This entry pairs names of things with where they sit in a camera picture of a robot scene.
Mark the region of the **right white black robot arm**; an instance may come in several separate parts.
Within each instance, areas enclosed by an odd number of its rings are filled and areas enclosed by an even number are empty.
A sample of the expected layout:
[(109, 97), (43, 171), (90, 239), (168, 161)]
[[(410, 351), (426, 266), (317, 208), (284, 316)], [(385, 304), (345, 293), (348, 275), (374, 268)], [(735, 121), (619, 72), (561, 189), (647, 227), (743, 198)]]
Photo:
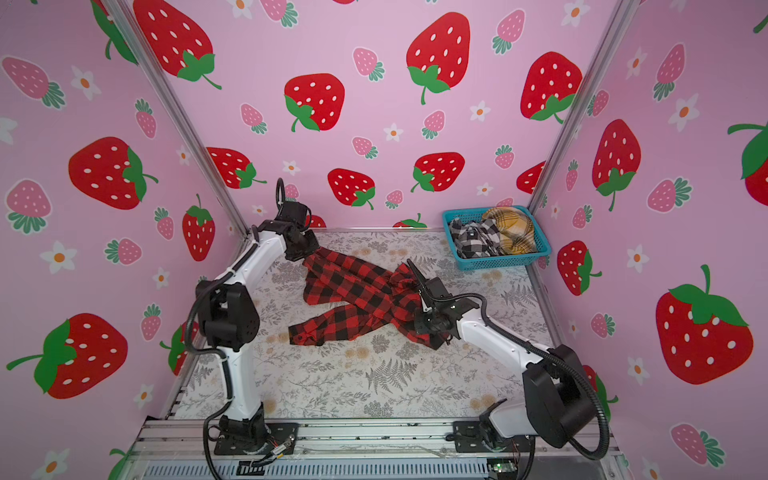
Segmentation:
[(574, 350), (520, 336), (491, 318), (485, 296), (453, 295), (439, 278), (426, 278), (412, 260), (407, 266), (422, 302), (418, 328), (471, 344), (521, 379), (523, 400), (500, 400), (488, 407), (479, 417), (473, 442), (503, 451), (515, 438), (527, 436), (556, 448), (569, 445), (590, 460), (607, 455), (609, 420)]

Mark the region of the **red black plaid shirt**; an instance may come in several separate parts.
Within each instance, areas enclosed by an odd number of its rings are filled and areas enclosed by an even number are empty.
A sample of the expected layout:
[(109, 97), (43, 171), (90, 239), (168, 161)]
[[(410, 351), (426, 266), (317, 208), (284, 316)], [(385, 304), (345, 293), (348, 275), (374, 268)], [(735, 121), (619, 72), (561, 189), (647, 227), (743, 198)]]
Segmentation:
[(422, 310), (422, 300), (416, 277), (407, 265), (389, 271), (321, 247), (304, 259), (303, 266), (307, 269), (305, 303), (337, 306), (289, 326), (291, 344), (322, 346), (331, 341), (351, 341), (386, 325), (433, 350), (450, 341), (451, 336), (445, 333), (417, 332), (416, 313)]

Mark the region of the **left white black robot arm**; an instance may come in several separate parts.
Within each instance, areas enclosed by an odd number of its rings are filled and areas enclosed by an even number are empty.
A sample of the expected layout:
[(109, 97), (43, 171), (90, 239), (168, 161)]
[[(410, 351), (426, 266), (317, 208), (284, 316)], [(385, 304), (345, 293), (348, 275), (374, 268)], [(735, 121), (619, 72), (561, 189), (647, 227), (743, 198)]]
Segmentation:
[(260, 453), (271, 444), (250, 359), (260, 328), (251, 291), (279, 259), (302, 260), (318, 247), (306, 216), (267, 220), (248, 234), (244, 251), (230, 267), (196, 286), (188, 323), (199, 326), (207, 346), (198, 349), (187, 340), (185, 348), (193, 355), (215, 355), (220, 361), (226, 395), (225, 406), (214, 415), (220, 455)]

